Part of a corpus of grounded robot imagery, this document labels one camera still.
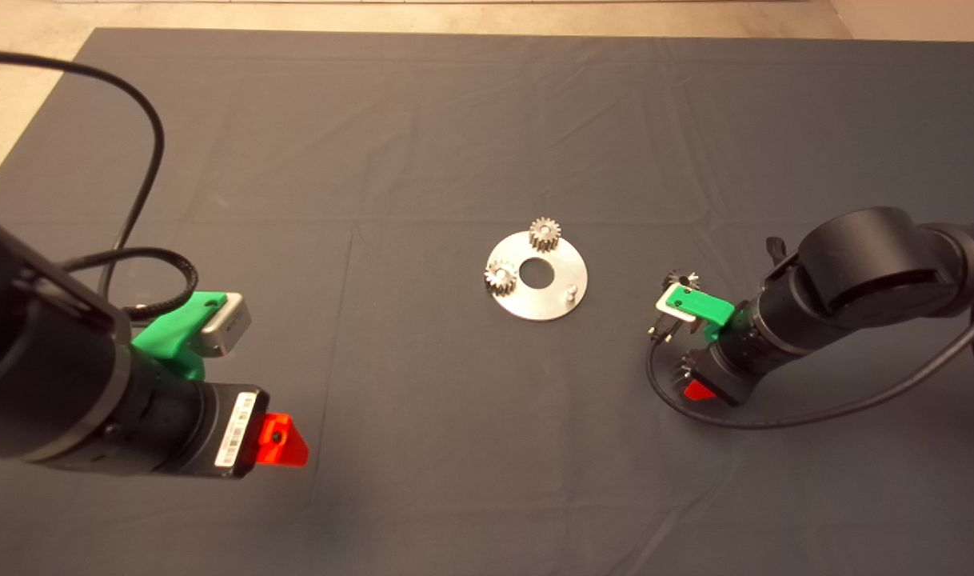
metal plate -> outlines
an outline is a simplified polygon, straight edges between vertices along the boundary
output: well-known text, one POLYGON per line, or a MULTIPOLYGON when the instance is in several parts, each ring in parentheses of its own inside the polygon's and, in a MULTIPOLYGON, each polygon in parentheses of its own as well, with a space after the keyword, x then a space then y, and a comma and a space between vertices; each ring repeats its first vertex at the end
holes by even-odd
POLYGON ((546 288, 533 288, 522 277, 517 277, 516 288, 509 294, 494 295, 497 303, 526 320, 554 320, 570 313, 586 295, 586 263, 568 240, 561 238, 557 246, 548 252, 535 251, 530 245, 529 232, 516 232, 498 242, 491 251, 487 263, 505 260, 519 270, 526 260, 540 258, 554 270, 554 280, 546 288), (569 287, 575 293, 569 294, 569 287))

metal gear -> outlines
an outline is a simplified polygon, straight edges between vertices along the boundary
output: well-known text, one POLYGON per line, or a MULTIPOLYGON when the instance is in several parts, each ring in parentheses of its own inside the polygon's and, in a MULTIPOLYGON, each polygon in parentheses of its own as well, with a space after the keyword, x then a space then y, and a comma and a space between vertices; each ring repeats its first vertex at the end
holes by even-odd
POLYGON ((667 290, 672 284, 681 284, 687 288, 700 290, 700 276, 697 276, 697 273, 695 272, 671 270, 671 272, 665 276, 665 281, 662 283, 662 288, 667 290))
POLYGON ((554 220, 541 216, 530 223, 530 245, 538 252, 553 250, 560 238, 561 226, 554 220))
POLYGON ((516 267, 505 260, 493 260, 484 269, 484 284, 491 294, 503 296, 516 287, 516 267))

table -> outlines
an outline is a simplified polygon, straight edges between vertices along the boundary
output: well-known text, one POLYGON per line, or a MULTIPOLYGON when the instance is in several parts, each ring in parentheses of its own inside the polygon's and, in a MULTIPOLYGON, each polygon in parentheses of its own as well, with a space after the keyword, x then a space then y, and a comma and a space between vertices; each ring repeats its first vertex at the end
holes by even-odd
MULTIPOLYGON (((644 377, 664 274, 753 295, 764 237, 899 205, 974 222, 974 44, 96 30, 170 146, 133 244, 245 293, 214 382, 256 382, 319 456, 241 482, 0 462, 15 574, 974 574, 974 371, 773 433, 673 414, 644 377), (559 220, 585 300, 530 323, 494 243, 559 220)), ((0 223, 106 247, 147 126, 63 78, 0 169, 0 223)), ((118 267, 114 298, 177 285, 118 267)), ((853 336, 739 417, 864 396, 963 320, 853 336)))

center hole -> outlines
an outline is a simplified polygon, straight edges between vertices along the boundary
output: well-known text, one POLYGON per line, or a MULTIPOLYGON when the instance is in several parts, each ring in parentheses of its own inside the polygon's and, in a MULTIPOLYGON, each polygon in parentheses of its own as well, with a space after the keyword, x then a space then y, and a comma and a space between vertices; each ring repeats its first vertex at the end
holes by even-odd
POLYGON ((546 260, 531 258, 519 266, 519 276, 530 288, 546 288, 554 282, 554 269, 546 260))

green 3d-printed part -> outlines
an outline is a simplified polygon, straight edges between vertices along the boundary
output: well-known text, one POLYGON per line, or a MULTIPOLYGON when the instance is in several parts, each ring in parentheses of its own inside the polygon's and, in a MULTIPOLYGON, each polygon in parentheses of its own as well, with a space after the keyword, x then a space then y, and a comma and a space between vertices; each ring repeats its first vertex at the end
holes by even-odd
POLYGON ((188 342, 227 299, 224 292, 193 292, 184 306, 158 317, 140 332, 132 346, 185 378, 202 380, 206 376, 202 358, 190 349, 188 342))
POLYGON ((674 309, 707 321, 707 325, 704 326, 704 337, 707 338, 707 342, 718 339, 718 332, 732 317, 733 311, 736 311, 736 307, 731 302, 685 286, 676 288, 666 303, 674 309))

